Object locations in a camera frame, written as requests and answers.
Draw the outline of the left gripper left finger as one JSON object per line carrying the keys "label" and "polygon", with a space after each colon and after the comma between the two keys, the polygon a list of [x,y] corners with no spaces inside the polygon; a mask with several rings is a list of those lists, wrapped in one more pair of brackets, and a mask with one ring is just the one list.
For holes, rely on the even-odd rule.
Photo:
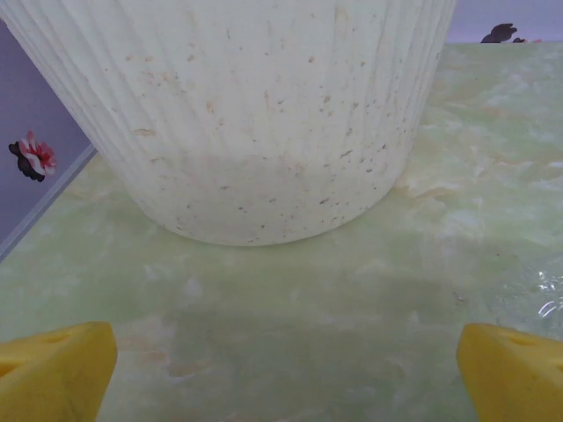
{"label": "left gripper left finger", "polygon": [[3,342],[1,420],[95,420],[117,356],[108,322],[88,322]]}

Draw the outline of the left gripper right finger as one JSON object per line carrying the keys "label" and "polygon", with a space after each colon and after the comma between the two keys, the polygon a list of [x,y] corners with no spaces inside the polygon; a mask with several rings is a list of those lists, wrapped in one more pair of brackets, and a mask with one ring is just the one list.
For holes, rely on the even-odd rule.
{"label": "left gripper right finger", "polygon": [[457,365],[480,421],[562,420],[560,341],[467,324]]}

